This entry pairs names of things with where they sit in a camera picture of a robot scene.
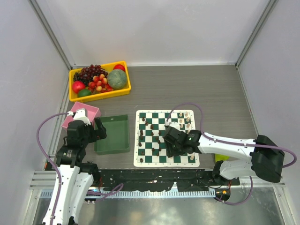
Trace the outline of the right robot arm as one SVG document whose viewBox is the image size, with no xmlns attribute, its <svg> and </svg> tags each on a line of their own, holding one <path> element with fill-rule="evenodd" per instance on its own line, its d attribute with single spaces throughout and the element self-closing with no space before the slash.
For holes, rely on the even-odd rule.
<svg viewBox="0 0 300 225">
<path fill-rule="evenodd" d="M 232 139 L 215 136 L 198 130 L 185 133 L 167 127 L 163 135 L 167 150 L 181 153 L 221 154 L 235 158 L 215 163 L 212 179 L 218 185 L 239 177 L 257 176 L 272 183 L 281 180 L 285 154 L 266 136 L 256 139 Z"/>
</svg>

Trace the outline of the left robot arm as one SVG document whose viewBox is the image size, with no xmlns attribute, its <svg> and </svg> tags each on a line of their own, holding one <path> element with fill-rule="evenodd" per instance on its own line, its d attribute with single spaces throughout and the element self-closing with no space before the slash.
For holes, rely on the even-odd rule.
<svg viewBox="0 0 300 225">
<path fill-rule="evenodd" d="M 107 137 L 101 119 L 94 122 L 95 127 L 83 119 L 68 124 L 64 144 L 52 163 L 56 180 L 44 225 L 76 225 L 88 189 L 100 182 L 97 164 L 83 162 L 88 144 Z"/>
</svg>

